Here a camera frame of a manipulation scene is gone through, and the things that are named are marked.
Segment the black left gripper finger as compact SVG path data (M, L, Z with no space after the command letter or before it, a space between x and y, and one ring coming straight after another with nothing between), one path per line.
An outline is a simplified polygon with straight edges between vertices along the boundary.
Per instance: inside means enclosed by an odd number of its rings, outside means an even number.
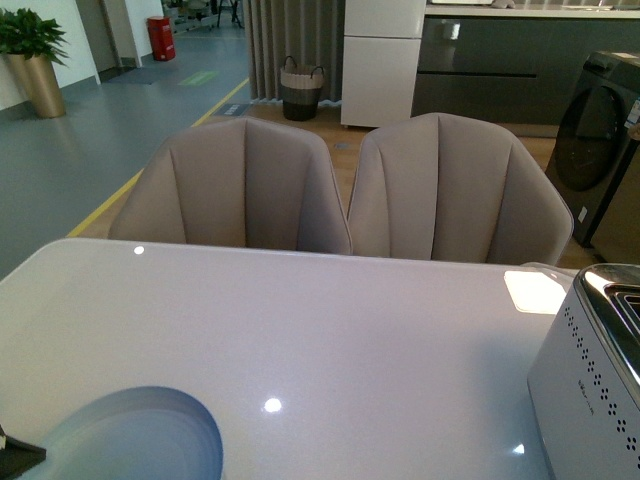
M45 448L22 442L1 429L1 478L17 479L19 476L44 462Z

